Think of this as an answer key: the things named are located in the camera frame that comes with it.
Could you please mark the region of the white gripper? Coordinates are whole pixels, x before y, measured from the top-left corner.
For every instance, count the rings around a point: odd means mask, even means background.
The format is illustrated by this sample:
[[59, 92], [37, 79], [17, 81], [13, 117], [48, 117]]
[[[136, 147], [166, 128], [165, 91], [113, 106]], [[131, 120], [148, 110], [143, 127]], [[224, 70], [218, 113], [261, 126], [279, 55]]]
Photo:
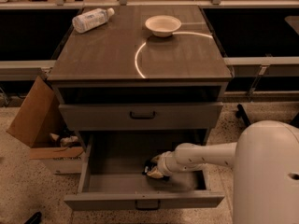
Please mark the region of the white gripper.
[[155, 179], [162, 179], [164, 176], [171, 176], [187, 170], [185, 165], [177, 162], [174, 153], [171, 151], [156, 155], [150, 161], [157, 163], [157, 167], [150, 169], [147, 176]]

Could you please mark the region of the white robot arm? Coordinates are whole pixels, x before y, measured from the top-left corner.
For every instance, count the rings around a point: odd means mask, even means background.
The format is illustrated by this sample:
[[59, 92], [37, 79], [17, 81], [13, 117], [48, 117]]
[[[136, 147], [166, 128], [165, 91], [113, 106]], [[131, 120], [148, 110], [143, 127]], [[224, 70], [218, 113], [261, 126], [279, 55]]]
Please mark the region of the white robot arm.
[[201, 170], [206, 164], [234, 173], [234, 224], [299, 224], [299, 129], [263, 120], [233, 143], [183, 143], [151, 159], [146, 175], [160, 179]]

